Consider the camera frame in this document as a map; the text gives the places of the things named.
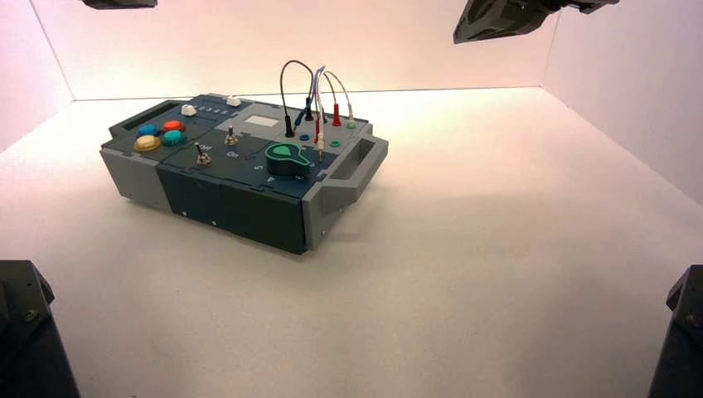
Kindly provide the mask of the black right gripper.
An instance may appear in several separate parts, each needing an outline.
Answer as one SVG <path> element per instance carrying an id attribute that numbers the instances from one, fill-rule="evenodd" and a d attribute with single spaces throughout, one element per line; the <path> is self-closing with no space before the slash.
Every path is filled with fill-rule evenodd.
<path id="1" fill-rule="evenodd" d="M 571 6 L 583 14 L 591 14 L 602 7 L 618 3 L 619 0 L 511 1 L 511 5 L 516 9 L 516 20 L 513 21 L 510 18 L 510 7 L 506 0 L 467 1 L 453 31 L 453 43 L 461 44 L 503 37 L 509 32 L 509 28 L 515 34 L 527 34 L 539 28 L 550 14 L 564 7 Z"/>

